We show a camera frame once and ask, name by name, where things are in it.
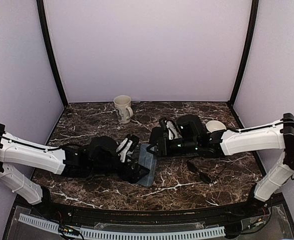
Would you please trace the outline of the blue textured glasses case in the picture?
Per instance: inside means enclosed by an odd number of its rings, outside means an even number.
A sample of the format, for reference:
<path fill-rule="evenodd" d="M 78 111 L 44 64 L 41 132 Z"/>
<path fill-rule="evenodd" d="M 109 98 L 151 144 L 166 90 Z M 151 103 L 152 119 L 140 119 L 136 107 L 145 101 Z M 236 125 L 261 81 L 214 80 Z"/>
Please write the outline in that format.
<path fill-rule="evenodd" d="M 157 156 L 147 151 L 149 146 L 150 144 L 143 143 L 139 148 L 139 164 L 150 170 L 148 175 L 144 176 L 137 182 L 138 185 L 144 187 L 150 187 L 153 185 L 157 164 Z"/>

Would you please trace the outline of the black hard glasses case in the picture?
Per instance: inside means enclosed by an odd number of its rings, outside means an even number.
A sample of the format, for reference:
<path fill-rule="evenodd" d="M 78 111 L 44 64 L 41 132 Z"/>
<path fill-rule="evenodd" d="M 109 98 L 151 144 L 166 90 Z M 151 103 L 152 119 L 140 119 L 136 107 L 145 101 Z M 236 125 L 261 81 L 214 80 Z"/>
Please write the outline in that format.
<path fill-rule="evenodd" d="M 154 143 L 157 143 L 159 139 L 163 137 L 163 129 L 162 127 L 154 127 L 152 129 L 150 138 L 149 138 L 149 144 L 152 145 Z"/>

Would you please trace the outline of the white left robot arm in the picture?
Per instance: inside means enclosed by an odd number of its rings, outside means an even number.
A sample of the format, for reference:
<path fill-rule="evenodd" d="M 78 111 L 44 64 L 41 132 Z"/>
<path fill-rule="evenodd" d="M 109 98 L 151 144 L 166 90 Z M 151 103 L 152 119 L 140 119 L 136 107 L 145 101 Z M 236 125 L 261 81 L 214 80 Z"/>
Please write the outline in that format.
<path fill-rule="evenodd" d="M 40 145 L 13 136 L 0 123 L 0 182 L 29 204 L 37 206 L 46 218 L 53 218 L 57 206 L 51 203 L 50 191 L 25 177 L 14 164 L 67 178 L 86 178 L 93 173 L 117 174 L 120 179 L 135 184 L 150 173 L 150 169 L 131 158 L 138 143 L 139 138 L 129 134 L 121 143 L 100 136 L 93 137 L 87 145 Z"/>

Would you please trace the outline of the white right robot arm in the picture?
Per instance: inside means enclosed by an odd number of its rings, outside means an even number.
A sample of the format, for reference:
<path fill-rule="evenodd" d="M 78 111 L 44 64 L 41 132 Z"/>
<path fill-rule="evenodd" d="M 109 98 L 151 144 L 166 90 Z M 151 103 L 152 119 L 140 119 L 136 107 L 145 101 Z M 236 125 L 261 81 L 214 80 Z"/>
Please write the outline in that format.
<path fill-rule="evenodd" d="M 222 158 L 243 152 L 278 149 L 279 160 L 251 190 L 242 213 L 254 216 L 261 204 L 294 175 L 294 116 L 285 113 L 280 120 L 243 129 L 213 130 L 203 125 L 199 116 L 187 114 L 176 123 L 162 118 L 155 127 L 147 151 L 158 157 L 198 154 L 203 158 Z"/>

